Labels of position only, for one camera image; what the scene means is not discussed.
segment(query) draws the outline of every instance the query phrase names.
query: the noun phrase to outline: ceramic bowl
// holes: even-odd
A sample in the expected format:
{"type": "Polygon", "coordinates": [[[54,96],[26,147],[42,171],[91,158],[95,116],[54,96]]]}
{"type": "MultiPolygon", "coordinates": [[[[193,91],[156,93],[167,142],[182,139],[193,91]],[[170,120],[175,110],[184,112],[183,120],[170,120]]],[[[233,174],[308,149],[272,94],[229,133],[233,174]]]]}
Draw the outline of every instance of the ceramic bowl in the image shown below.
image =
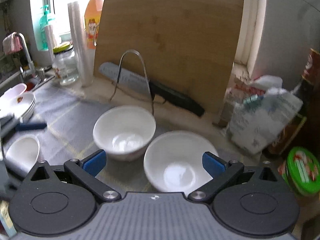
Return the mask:
{"type": "Polygon", "coordinates": [[[15,98],[21,95],[24,91],[26,91],[27,85],[24,83],[20,83],[15,85],[12,88],[9,88],[4,94],[0,97],[0,106],[3,107],[7,105],[12,98],[15,98]]]}
{"type": "Polygon", "coordinates": [[[36,97],[32,92],[25,92],[11,99],[9,103],[1,109],[0,117],[14,114],[15,118],[20,118],[34,107],[36,97]]]}
{"type": "Polygon", "coordinates": [[[132,161],[145,153],[155,131],[156,121],[150,112],[138,106],[120,106],[100,116],[93,139],[111,158],[132,161]]]}
{"type": "Polygon", "coordinates": [[[162,192],[184,192],[186,196],[212,177],[202,167],[202,155],[214,146],[188,131],[167,132],[148,146],[143,167],[150,183],[162,192]]]}
{"type": "Polygon", "coordinates": [[[17,139],[5,154],[6,165],[25,178],[39,157],[40,143],[36,136],[25,135],[17,139]]]}

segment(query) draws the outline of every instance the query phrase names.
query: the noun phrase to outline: green container lid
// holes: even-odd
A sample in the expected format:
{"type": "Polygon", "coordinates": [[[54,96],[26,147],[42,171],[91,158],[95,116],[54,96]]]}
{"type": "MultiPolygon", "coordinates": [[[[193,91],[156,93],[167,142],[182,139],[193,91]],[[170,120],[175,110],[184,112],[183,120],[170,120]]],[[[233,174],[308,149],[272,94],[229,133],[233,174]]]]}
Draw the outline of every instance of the green container lid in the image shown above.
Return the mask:
{"type": "Polygon", "coordinates": [[[53,48],[53,53],[54,53],[54,54],[59,54],[59,53],[61,53],[61,52],[68,51],[68,50],[70,50],[70,49],[72,49],[72,48],[73,48],[72,43],[69,42],[69,41],[65,41],[65,42],[59,44],[59,46],[54,47],[54,48],[53,48]]]}
{"type": "Polygon", "coordinates": [[[292,148],[287,167],[293,183],[303,195],[313,195],[320,191],[320,164],[307,149],[292,148]]]}

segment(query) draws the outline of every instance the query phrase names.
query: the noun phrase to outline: brown bottle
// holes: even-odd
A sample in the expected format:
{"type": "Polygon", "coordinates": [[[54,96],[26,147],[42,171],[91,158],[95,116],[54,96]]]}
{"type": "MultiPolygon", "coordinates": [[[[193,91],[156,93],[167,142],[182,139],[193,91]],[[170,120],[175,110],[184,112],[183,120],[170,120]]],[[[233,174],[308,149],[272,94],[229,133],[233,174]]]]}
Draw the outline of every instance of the brown bottle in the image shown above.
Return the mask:
{"type": "Polygon", "coordinates": [[[301,80],[292,90],[292,93],[302,100],[303,105],[297,115],[281,131],[278,138],[263,151],[264,155],[268,157],[281,155],[303,127],[307,120],[308,104],[310,102],[319,70],[320,54],[315,50],[310,49],[308,62],[301,80]]]}

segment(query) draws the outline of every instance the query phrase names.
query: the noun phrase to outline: blue gripper pad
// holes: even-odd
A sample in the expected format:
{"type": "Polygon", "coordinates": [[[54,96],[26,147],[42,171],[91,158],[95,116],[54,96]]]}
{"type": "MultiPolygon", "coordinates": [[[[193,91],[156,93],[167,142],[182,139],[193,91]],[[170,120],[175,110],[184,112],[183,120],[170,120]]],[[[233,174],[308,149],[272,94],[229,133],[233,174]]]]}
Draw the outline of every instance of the blue gripper pad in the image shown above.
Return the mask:
{"type": "Polygon", "coordinates": [[[202,166],[212,178],[217,177],[226,170],[227,163],[211,152],[202,155],[202,166]]]}
{"type": "Polygon", "coordinates": [[[98,173],[106,166],[107,155],[105,151],[99,152],[91,159],[83,163],[82,169],[92,176],[97,176],[98,173]]]}

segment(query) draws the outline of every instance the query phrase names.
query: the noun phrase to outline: blue handle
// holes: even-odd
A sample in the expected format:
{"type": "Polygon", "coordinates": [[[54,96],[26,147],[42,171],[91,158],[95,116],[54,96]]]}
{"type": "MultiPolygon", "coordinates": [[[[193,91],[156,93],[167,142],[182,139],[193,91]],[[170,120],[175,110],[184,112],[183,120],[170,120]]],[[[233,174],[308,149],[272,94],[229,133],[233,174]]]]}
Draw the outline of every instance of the blue handle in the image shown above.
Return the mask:
{"type": "Polygon", "coordinates": [[[107,154],[102,149],[80,161],[80,167],[94,177],[98,175],[106,164],[107,154]]]}
{"type": "Polygon", "coordinates": [[[202,155],[202,166],[212,178],[217,177],[226,170],[227,163],[211,152],[202,155]]]}
{"type": "Polygon", "coordinates": [[[40,130],[46,127],[47,127],[47,124],[45,122],[19,123],[16,126],[16,131],[40,130]]]}

